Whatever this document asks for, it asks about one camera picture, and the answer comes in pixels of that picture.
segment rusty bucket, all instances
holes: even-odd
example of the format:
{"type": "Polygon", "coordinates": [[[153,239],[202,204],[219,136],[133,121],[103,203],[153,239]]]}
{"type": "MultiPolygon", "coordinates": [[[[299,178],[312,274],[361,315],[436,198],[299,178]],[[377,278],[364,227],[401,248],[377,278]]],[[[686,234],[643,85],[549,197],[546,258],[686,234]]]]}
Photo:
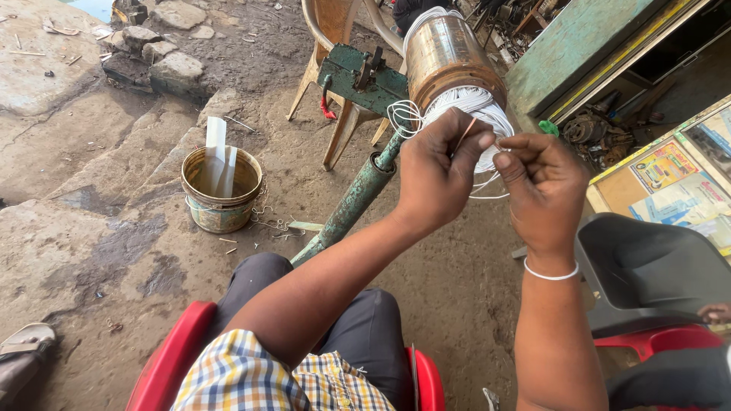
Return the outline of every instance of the rusty bucket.
{"type": "Polygon", "coordinates": [[[205,147],[191,152],[183,160],[181,184],[187,194],[186,204],[195,223],[209,233],[225,234],[242,228],[251,217],[251,209],[262,187],[262,168],[259,162],[246,151],[240,148],[236,150],[231,198],[211,197],[198,191],[205,147]]]}

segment forearm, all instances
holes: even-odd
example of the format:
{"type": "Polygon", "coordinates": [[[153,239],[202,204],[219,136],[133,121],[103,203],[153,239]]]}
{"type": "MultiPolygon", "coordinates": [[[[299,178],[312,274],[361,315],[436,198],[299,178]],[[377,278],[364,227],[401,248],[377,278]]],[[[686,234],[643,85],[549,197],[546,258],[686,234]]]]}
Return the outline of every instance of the forearm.
{"type": "MultiPolygon", "coordinates": [[[[573,271],[573,256],[529,255],[533,271],[573,271]]],[[[526,271],[515,333],[519,410],[606,410],[607,394],[581,301],[579,276],[552,281],[526,271]]]]}
{"type": "Polygon", "coordinates": [[[422,237],[386,216],[258,293],[224,332],[252,331],[270,354],[297,366],[353,298],[422,237]]]}

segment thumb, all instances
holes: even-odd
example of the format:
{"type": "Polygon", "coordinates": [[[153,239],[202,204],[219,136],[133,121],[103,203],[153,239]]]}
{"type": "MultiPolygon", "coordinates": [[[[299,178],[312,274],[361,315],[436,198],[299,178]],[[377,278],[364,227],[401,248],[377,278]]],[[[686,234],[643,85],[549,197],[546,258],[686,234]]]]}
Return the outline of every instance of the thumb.
{"type": "Polygon", "coordinates": [[[528,178],[526,166],[513,153],[503,151],[495,154],[493,164],[500,172],[511,198],[522,199],[535,194],[535,186],[528,178]]]}
{"type": "Polygon", "coordinates": [[[452,156],[452,169],[462,176],[471,176],[474,166],[482,153],[495,143],[495,134],[492,131],[480,132],[465,137],[452,156]]]}

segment puddle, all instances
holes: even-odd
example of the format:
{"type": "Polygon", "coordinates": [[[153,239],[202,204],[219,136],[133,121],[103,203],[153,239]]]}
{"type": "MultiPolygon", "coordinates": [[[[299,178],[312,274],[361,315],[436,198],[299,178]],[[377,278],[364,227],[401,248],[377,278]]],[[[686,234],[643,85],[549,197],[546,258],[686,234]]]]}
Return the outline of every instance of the puddle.
{"type": "Polygon", "coordinates": [[[112,13],[112,0],[61,0],[62,2],[81,9],[105,23],[109,23],[112,13]]]}

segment checkered shirt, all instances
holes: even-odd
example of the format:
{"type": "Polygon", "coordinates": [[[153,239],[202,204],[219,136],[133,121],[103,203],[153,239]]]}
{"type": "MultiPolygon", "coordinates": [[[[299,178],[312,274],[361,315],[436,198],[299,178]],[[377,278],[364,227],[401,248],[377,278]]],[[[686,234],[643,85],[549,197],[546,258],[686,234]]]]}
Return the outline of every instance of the checkered shirt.
{"type": "Polygon", "coordinates": [[[173,410],[395,411],[337,352],[310,354],[289,372],[245,330],[225,333],[205,348],[173,410]]]}

